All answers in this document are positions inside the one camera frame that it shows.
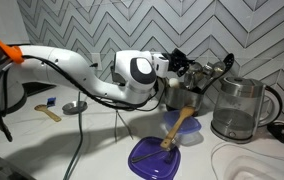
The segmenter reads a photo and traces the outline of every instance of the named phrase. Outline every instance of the wooden spatula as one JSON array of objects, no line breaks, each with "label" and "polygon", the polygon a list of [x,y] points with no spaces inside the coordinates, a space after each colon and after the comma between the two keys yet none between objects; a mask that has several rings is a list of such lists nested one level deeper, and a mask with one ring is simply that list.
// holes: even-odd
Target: wooden spatula
[{"label": "wooden spatula", "polygon": [[44,112],[51,119],[53,119],[55,122],[61,121],[61,118],[59,116],[57,116],[56,114],[54,114],[53,112],[51,112],[50,110],[48,110],[47,106],[44,105],[44,104],[40,104],[40,105],[35,106],[34,110]]},{"label": "wooden spatula", "polygon": [[165,139],[161,143],[162,148],[164,149],[170,148],[171,142],[173,138],[175,137],[176,132],[179,130],[182,122],[184,121],[185,118],[192,116],[194,112],[195,112],[195,108],[189,107],[189,106],[185,106],[180,110],[179,119],[176,121],[176,123],[174,124],[170,132],[166,135]]}]

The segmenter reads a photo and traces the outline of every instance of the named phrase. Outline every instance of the kettle lid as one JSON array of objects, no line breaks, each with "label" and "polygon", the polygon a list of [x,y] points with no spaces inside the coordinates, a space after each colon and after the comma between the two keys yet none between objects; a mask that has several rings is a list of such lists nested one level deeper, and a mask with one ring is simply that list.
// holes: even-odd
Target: kettle lid
[{"label": "kettle lid", "polygon": [[238,97],[260,97],[263,95],[265,85],[255,79],[241,77],[225,77],[221,79],[221,90]]}]

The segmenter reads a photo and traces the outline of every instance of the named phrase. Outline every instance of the kitchen counter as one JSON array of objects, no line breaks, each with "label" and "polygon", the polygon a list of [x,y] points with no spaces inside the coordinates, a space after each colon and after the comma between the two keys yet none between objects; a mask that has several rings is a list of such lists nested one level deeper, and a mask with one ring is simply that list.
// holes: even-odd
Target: kitchen counter
[{"label": "kitchen counter", "polygon": [[[50,107],[50,110],[62,118],[60,122],[54,122],[46,114],[34,110],[36,105],[45,104],[50,97],[57,98],[56,106]],[[0,157],[36,179],[63,179],[80,139],[78,116],[64,115],[62,112],[63,105],[74,100],[77,100],[77,92],[65,87],[56,87],[29,97],[23,108],[4,118],[13,142],[7,142],[0,132]],[[103,107],[91,99],[86,101],[88,109],[83,113],[84,141],[71,179],[141,179],[129,169],[127,158],[141,138],[165,137],[162,118],[166,111],[165,105],[161,104],[151,112],[119,111],[131,127],[133,140],[118,119],[118,140],[115,142],[115,110]],[[151,100],[142,108],[150,109],[156,103],[156,100]],[[210,110],[201,109],[197,119],[202,125],[200,134],[203,141],[193,146],[179,147],[181,164],[175,179],[214,180],[216,177],[212,165],[218,178],[223,179],[228,164],[240,156],[255,157],[284,173],[284,161],[251,152],[284,157],[284,144],[274,139],[265,128],[258,129],[252,142],[236,145],[226,143],[211,132]]]}]

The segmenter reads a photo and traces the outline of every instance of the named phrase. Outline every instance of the pot handle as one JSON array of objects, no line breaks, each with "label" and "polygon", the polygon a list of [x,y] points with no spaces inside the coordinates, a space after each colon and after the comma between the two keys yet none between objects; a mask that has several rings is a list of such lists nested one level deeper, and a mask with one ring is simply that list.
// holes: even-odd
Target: pot handle
[{"label": "pot handle", "polygon": [[283,102],[281,96],[272,87],[270,86],[265,87],[265,96],[270,98],[272,103],[272,109],[267,117],[265,117],[264,119],[260,119],[258,127],[265,126],[276,120],[280,116],[283,108]]}]

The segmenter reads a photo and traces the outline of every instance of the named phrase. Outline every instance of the orange part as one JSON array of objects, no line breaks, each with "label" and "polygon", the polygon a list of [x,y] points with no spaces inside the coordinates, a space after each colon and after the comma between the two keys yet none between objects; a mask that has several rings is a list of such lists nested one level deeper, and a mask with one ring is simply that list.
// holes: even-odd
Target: orange part
[{"label": "orange part", "polygon": [[24,62],[22,51],[18,46],[10,47],[0,40],[0,47],[15,63],[21,64]]}]

